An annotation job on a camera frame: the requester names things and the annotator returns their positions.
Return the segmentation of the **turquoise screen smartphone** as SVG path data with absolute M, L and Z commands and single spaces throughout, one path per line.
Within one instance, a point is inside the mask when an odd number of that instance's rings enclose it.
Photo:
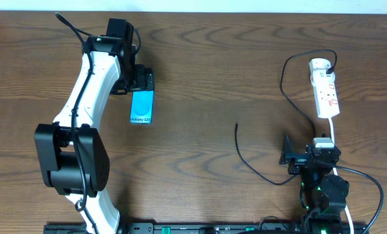
M 130 123 L 150 124 L 153 113 L 153 91 L 134 92 L 132 95 Z

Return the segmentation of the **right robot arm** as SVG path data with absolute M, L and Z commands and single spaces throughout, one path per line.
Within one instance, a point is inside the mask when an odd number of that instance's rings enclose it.
M 341 219 L 349 193 L 349 183 L 333 174 L 341 151 L 327 137 L 306 146 L 304 153 L 296 153 L 288 136 L 279 164 L 288 165 L 288 173 L 301 178 L 301 202 L 308 210 L 297 226 L 305 233 L 343 233 Z

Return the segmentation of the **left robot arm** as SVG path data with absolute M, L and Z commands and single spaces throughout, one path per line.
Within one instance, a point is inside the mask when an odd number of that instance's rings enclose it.
M 130 122 L 150 124 L 155 76 L 136 62 L 138 31 L 125 19 L 109 20 L 105 34 L 75 29 L 82 44 L 82 66 L 66 104 L 52 123 L 41 123 L 34 141 L 44 184 L 65 196 L 82 224 L 48 224 L 45 233 L 126 233 L 106 184 L 110 159 L 99 134 L 111 95 L 131 94 Z

